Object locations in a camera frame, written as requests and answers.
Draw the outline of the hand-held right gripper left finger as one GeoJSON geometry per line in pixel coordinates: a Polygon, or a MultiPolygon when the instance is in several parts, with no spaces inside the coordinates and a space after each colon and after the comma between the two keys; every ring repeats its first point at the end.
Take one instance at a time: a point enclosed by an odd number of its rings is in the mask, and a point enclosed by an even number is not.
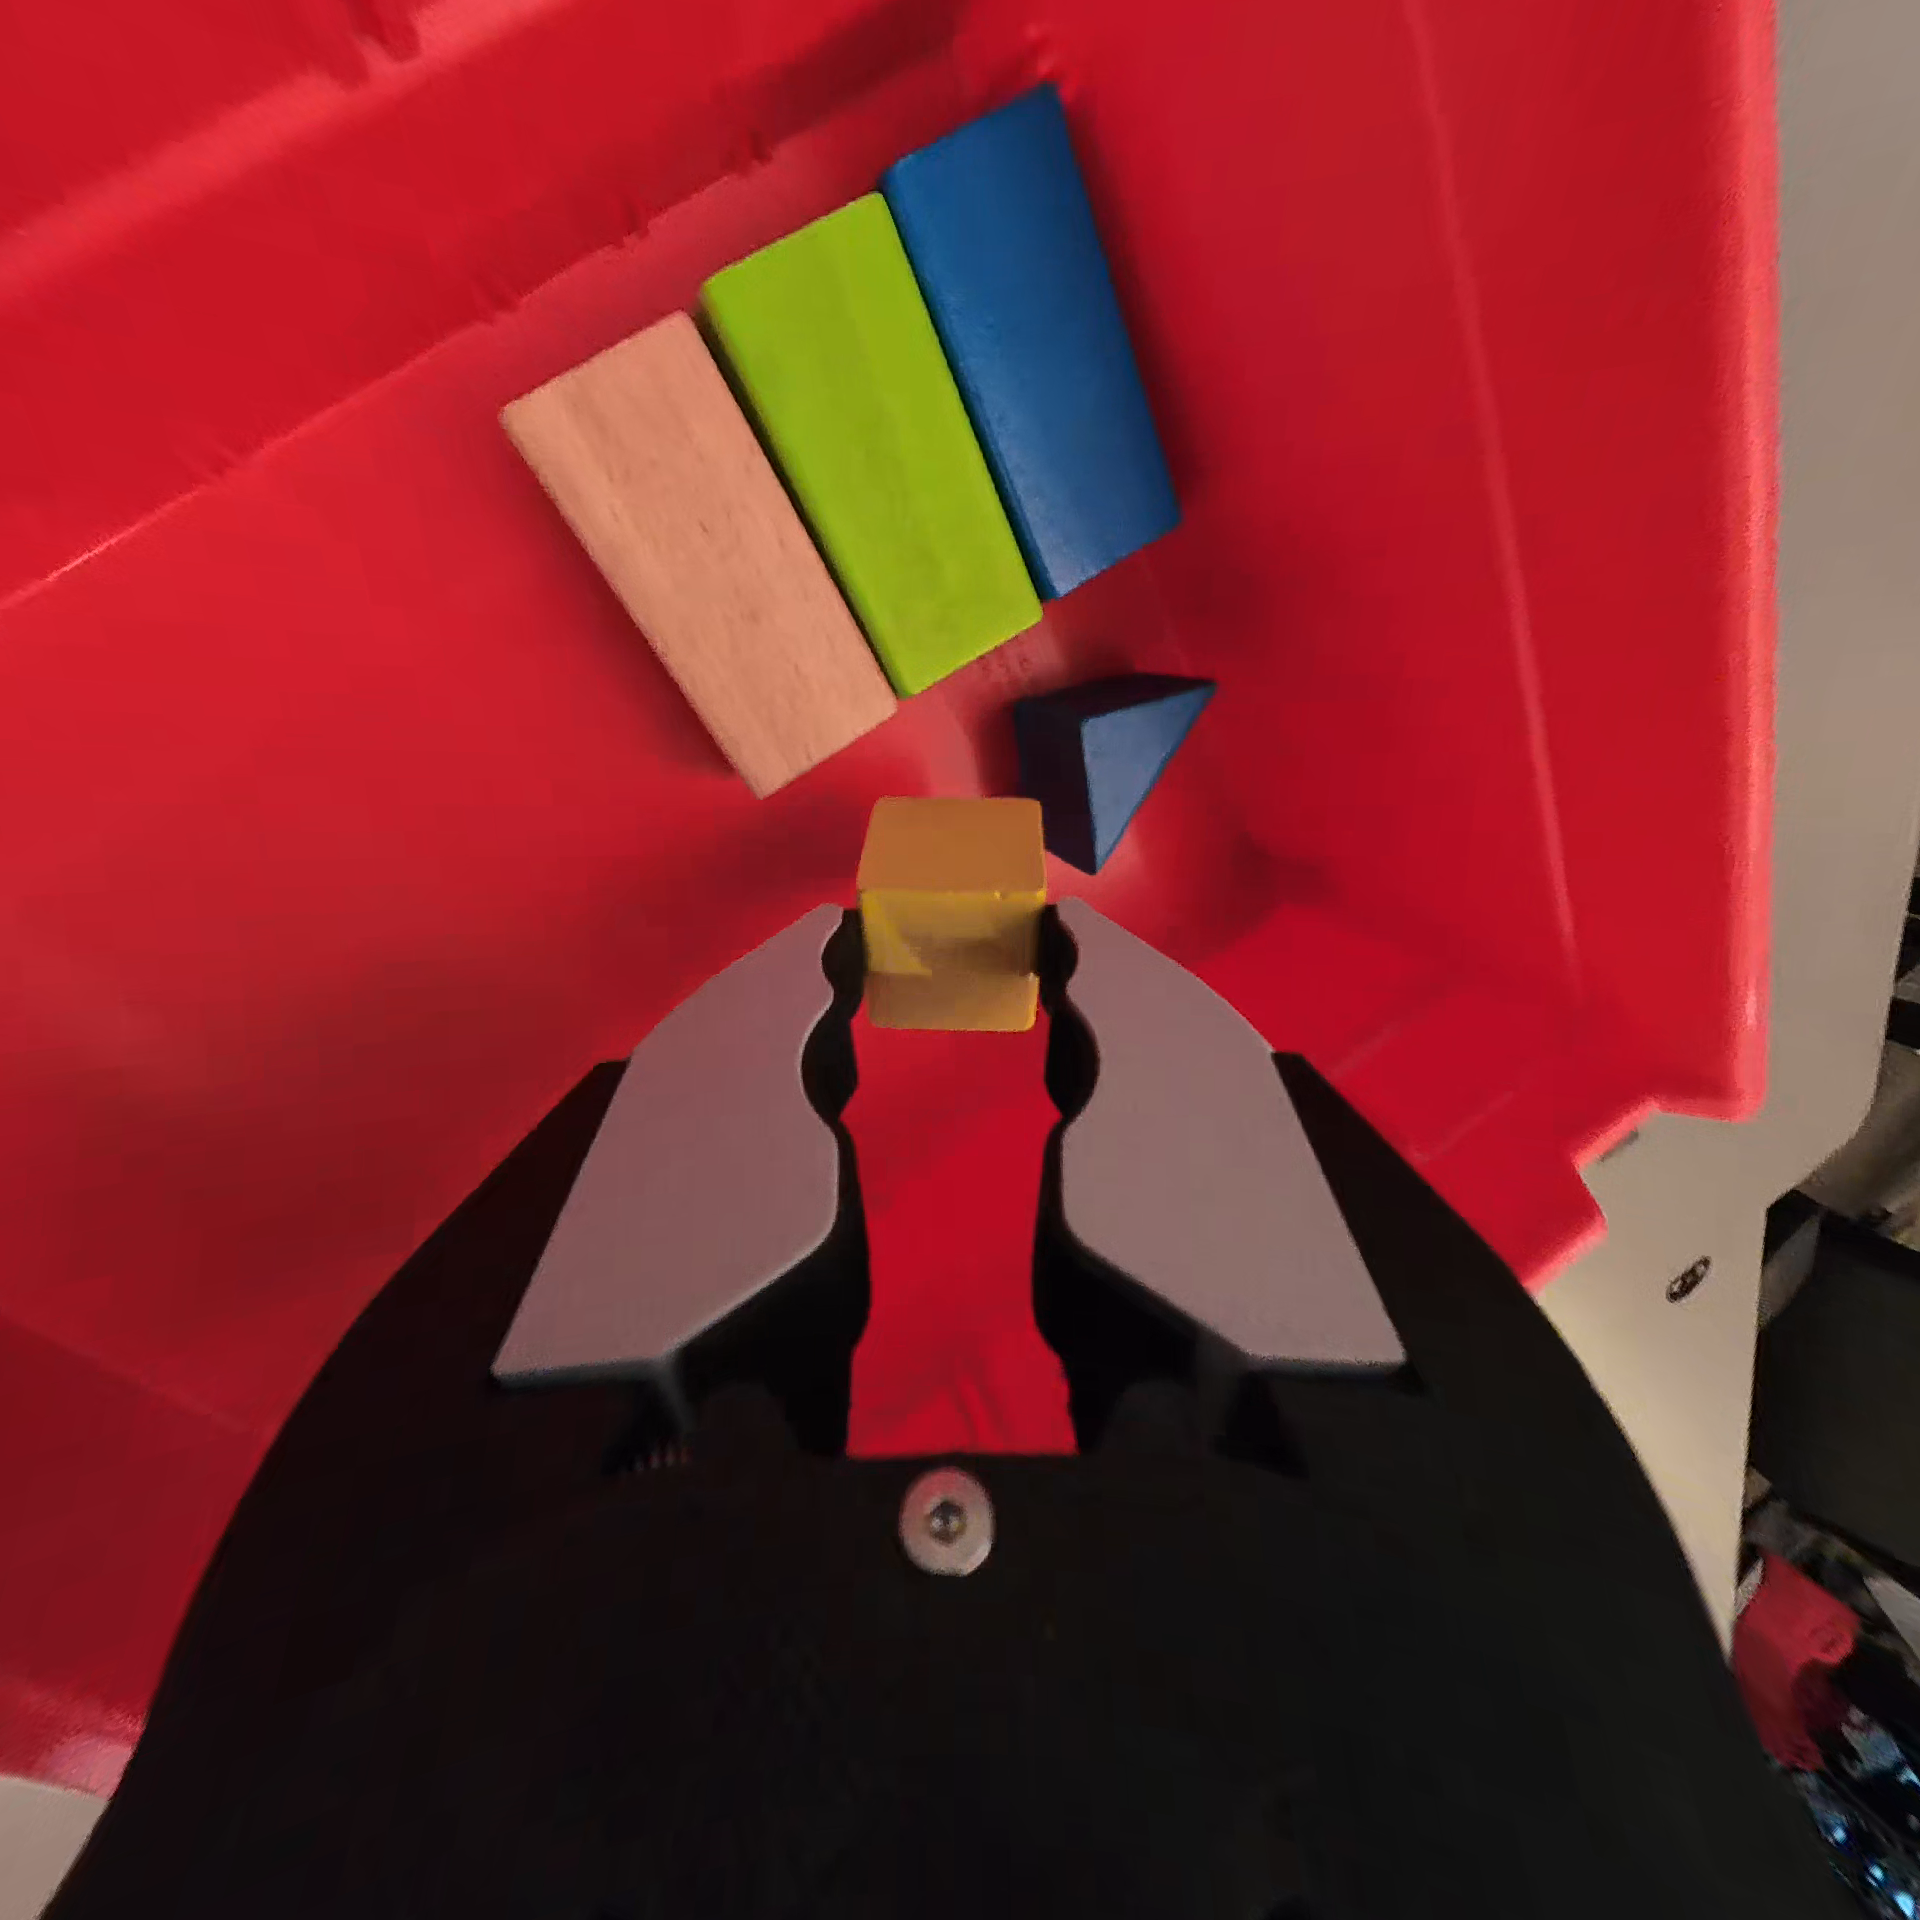
{"type": "Polygon", "coordinates": [[[662,1438],[757,1389],[791,1435],[847,1435],[871,1315],[844,1126],[858,986],[858,928],[823,903],[636,1042],[493,1356],[498,1384],[625,1379],[662,1438]]]}

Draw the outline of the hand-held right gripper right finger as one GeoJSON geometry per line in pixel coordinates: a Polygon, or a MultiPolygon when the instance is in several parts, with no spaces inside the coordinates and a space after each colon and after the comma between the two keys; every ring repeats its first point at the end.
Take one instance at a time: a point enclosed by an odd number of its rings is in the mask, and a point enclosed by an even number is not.
{"type": "Polygon", "coordinates": [[[1239,1379],[1387,1376],[1404,1341],[1264,1033],[1159,945],[1043,915],[1036,1321],[1074,1428],[1173,1384],[1222,1428],[1239,1379]]]}

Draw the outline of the orange wooden cube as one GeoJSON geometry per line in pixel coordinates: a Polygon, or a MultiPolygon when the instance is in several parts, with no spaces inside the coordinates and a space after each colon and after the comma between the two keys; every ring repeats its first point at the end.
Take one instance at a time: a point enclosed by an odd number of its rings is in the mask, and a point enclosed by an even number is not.
{"type": "Polygon", "coordinates": [[[877,799],[855,871],[867,1019],[888,1030],[1028,1030],[1047,903],[1037,799],[877,799]]]}

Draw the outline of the small blue triangle block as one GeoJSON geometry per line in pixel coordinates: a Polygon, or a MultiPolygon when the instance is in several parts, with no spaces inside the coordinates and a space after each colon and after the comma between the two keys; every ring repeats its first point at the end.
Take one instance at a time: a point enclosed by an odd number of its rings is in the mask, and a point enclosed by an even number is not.
{"type": "Polygon", "coordinates": [[[1096,876],[1214,695],[1204,676],[1132,671],[1021,698],[1018,790],[1042,805],[1047,849],[1096,876]]]}

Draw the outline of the red plastic bin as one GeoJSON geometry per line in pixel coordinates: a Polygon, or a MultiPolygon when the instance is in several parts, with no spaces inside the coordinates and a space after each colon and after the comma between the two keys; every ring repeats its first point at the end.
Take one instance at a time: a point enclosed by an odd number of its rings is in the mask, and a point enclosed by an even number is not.
{"type": "Polygon", "coordinates": [[[2,4],[2,1773],[108,1794],[259,1457],[590,1063],[1214,705],[1093,887],[1543,1282],[1766,1085],[1770,3],[2,4]],[[498,431],[1056,81],[1169,539],[757,803],[498,431]]]}

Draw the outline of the beige long wooden block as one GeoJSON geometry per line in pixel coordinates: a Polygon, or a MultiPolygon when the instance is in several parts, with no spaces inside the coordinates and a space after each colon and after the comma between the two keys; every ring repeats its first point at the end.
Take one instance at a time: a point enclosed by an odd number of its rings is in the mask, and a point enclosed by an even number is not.
{"type": "Polygon", "coordinates": [[[498,425],[757,797],[896,714],[871,641],[688,312],[515,394],[498,425]]]}

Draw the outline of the green wooden block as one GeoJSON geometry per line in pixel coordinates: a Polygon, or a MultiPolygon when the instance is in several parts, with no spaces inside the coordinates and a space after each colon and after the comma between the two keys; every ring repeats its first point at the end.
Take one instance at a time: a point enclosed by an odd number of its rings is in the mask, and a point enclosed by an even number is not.
{"type": "Polygon", "coordinates": [[[1042,619],[882,193],[718,268],[701,318],[899,698],[1042,619]]]}

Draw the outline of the blue rectangular wooden block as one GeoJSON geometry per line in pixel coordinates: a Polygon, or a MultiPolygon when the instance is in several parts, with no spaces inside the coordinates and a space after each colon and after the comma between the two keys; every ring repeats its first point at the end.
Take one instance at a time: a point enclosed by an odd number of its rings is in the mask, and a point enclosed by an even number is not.
{"type": "Polygon", "coordinates": [[[1169,532],[1179,492],[1058,88],[902,154],[882,199],[1037,594],[1169,532]]]}

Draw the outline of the black office chair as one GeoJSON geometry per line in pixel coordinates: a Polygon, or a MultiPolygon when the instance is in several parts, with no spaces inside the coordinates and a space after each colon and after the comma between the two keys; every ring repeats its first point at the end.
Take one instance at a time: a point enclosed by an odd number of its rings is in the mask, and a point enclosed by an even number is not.
{"type": "Polygon", "coordinates": [[[1799,1513],[1918,1564],[1918,1250],[1830,1214],[1766,1328],[1749,1458],[1799,1513]]]}

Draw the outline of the red storage crate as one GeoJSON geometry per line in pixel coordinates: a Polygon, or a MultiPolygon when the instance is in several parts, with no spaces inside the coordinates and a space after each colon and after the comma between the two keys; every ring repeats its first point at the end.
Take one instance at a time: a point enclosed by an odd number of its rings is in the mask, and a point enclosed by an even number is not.
{"type": "Polygon", "coordinates": [[[1761,1551],[1742,1580],[1733,1669],[1766,1753],[1795,1769],[1823,1768],[1821,1737],[1848,1715],[1834,1669],[1859,1649],[1859,1615],[1815,1577],[1761,1551]]]}

